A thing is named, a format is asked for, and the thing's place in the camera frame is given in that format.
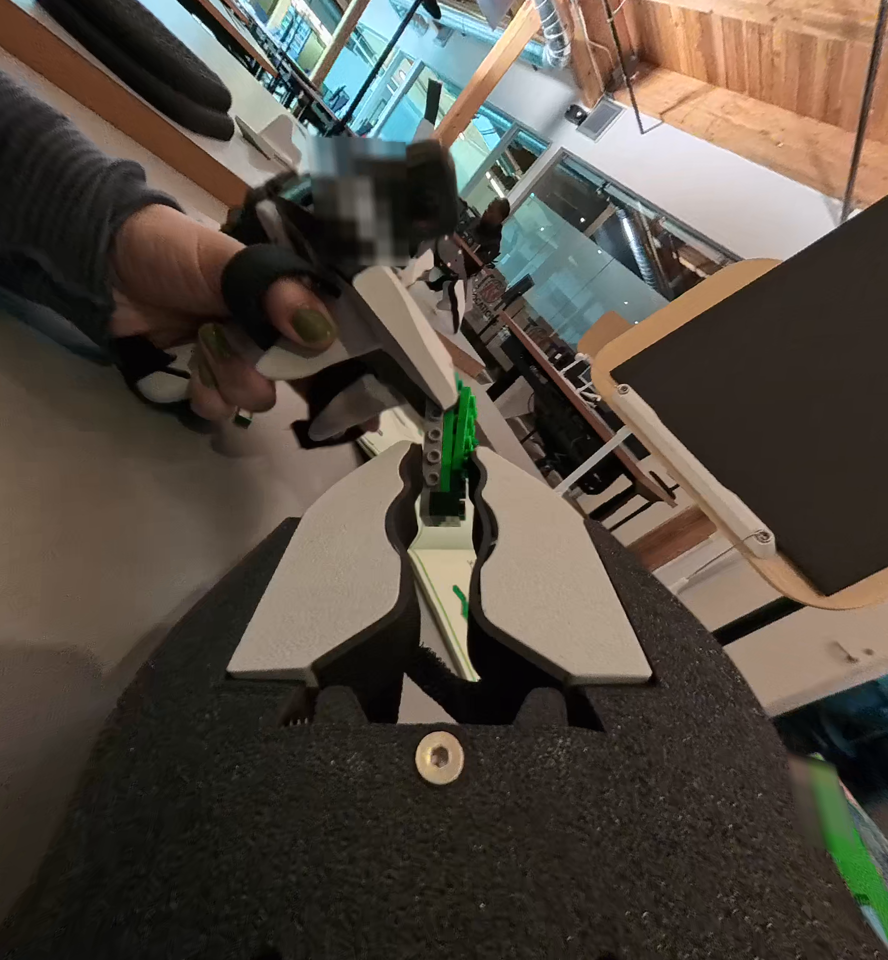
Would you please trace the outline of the person's left forearm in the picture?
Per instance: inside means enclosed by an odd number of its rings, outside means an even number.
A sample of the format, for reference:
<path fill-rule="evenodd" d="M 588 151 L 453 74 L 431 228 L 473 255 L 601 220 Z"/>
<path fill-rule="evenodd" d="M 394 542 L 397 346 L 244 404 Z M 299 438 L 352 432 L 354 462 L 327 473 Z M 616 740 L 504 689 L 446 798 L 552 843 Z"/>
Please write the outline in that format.
<path fill-rule="evenodd" d="M 76 330 L 103 354 L 118 230 L 151 206 L 181 210 L 137 162 L 108 156 L 0 70 L 0 303 Z"/>

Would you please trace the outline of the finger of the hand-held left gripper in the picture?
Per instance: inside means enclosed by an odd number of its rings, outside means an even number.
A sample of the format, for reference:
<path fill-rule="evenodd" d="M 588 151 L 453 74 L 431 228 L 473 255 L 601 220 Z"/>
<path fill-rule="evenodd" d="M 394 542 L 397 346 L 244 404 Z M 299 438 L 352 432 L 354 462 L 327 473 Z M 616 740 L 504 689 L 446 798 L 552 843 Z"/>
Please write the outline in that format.
<path fill-rule="evenodd" d="M 458 398 L 450 354 L 398 277 L 385 266 L 336 270 L 337 369 L 366 369 L 386 387 L 386 408 L 444 410 Z"/>
<path fill-rule="evenodd" d="M 303 450 L 354 443 L 387 408 L 387 387 L 365 368 L 324 368 L 292 387 L 306 402 L 291 425 Z"/>

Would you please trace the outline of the person's left hand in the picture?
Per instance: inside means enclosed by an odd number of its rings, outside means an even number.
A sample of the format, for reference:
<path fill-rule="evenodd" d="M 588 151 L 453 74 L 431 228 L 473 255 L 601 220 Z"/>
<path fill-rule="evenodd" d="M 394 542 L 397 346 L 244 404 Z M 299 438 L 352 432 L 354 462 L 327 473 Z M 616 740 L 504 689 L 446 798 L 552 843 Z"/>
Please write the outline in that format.
<path fill-rule="evenodd" d="M 189 403 L 209 421 L 269 411 L 277 388 L 246 359 L 222 294 L 227 264 L 245 246 L 165 205 L 139 210 L 114 236 L 110 259 L 116 338 L 143 335 L 164 349 L 193 343 Z"/>

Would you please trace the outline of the green flat object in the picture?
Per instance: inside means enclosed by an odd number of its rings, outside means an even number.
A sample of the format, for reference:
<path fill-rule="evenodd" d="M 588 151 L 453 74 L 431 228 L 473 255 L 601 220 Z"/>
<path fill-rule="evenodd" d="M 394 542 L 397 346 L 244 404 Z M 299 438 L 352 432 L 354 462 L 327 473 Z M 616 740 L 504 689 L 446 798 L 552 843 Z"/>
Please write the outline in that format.
<path fill-rule="evenodd" d="M 888 839 L 818 754 L 790 754 L 788 771 L 804 834 L 833 859 L 888 951 Z"/>

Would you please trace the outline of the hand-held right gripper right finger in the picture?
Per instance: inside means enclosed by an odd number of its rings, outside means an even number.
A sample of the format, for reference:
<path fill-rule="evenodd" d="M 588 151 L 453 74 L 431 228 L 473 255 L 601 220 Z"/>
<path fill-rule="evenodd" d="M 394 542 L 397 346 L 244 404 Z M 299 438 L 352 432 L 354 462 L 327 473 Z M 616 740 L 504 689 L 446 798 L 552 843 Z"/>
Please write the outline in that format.
<path fill-rule="evenodd" d="M 583 516 L 489 448 L 474 452 L 475 625 L 566 687 L 639 686 L 653 670 Z"/>

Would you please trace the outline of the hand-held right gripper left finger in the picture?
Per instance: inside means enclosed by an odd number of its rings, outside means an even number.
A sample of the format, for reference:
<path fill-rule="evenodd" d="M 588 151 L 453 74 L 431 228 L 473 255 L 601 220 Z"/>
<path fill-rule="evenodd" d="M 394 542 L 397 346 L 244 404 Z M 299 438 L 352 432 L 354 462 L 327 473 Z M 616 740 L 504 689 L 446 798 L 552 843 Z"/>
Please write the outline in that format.
<path fill-rule="evenodd" d="M 323 493 L 298 521 L 227 673 L 320 687 L 325 670 L 414 599 L 422 448 L 400 440 Z"/>

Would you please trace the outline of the open instruction booklet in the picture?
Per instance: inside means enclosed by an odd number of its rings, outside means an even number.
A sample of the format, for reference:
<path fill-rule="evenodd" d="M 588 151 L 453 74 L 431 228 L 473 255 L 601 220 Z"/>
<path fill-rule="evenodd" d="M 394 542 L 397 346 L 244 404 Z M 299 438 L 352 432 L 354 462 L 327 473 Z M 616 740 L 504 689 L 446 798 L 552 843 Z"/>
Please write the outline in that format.
<path fill-rule="evenodd" d="M 375 458 L 403 441 L 420 445 L 422 431 L 406 411 L 392 409 L 381 414 L 378 428 L 365 433 L 358 444 L 369 458 Z M 473 510 L 468 507 L 460 522 L 436 526 L 425 523 L 422 507 L 422 499 L 417 498 L 417 534 L 409 547 L 412 567 L 452 671 L 466 681 L 476 682 L 479 675 L 467 648 L 469 591 L 477 561 Z"/>

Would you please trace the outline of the wall vent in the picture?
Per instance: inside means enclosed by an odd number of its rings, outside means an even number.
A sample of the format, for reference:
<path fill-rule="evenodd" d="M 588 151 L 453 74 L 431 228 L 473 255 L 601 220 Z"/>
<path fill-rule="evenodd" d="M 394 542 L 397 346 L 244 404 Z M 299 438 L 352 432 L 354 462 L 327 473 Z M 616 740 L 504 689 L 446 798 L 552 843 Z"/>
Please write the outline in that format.
<path fill-rule="evenodd" d="M 627 108 L 620 102 L 602 97 L 593 108 L 582 114 L 575 130 L 582 138 L 598 142 L 626 112 Z"/>

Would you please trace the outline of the green grey brick assembly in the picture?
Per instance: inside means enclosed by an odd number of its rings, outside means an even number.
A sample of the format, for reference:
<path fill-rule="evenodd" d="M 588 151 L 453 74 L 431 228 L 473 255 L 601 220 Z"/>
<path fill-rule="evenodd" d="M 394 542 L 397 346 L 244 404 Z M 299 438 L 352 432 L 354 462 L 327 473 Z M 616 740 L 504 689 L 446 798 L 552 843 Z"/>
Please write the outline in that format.
<path fill-rule="evenodd" d="M 469 469 L 479 444 L 477 398 L 459 375 L 454 384 L 457 399 L 448 409 L 426 404 L 419 499 L 426 526 L 458 526 L 466 518 Z"/>

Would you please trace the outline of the black cushion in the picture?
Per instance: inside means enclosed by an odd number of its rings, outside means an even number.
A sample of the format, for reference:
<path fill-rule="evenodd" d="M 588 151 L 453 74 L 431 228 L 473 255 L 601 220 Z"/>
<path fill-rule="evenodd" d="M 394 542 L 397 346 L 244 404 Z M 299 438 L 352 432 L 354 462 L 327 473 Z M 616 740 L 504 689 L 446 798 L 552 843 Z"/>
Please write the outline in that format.
<path fill-rule="evenodd" d="M 221 142 L 234 138 L 230 90 L 142 3 L 40 4 L 116 78 L 179 127 Z"/>

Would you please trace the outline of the black panel wooden frame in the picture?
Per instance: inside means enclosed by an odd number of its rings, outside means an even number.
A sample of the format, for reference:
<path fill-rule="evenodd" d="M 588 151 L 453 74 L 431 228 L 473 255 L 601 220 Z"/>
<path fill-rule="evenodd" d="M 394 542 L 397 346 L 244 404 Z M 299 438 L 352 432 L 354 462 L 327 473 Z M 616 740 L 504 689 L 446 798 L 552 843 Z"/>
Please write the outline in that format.
<path fill-rule="evenodd" d="M 888 195 L 786 261 L 702 281 L 592 378 L 779 594 L 888 600 Z"/>

